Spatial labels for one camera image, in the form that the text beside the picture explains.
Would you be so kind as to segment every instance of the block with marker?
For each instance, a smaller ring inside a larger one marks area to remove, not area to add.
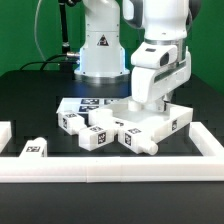
[[[89,125],[108,124],[113,126],[115,135],[118,133],[120,127],[133,125],[133,122],[113,117],[113,110],[106,108],[98,108],[90,111],[88,118]]]
[[[151,140],[150,135],[146,135],[138,127],[120,127],[118,129],[118,141],[136,154],[144,152],[155,155],[158,152],[158,145]]]
[[[58,125],[70,135],[79,134],[80,130],[87,128],[85,119],[71,110],[58,113]]]
[[[79,146],[92,151],[113,142],[114,135],[112,124],[94,125],[79,132]]]
[[[36,138],[27,141],[20,158],[47,157],[47,141],[44,138]]]

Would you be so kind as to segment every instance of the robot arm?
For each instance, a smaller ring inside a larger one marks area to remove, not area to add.
[[[120,7],[115,0],[83,0],[86,39],[80,49],[75,78],[91,83],[128,79],[125,51],[120,45]]]
[[[185,45],[189,2],[194,1],[123,0],[125,20],[145,29],[145,41],[131,57],[135,101],[154,103],[190,78],[191,56]]]

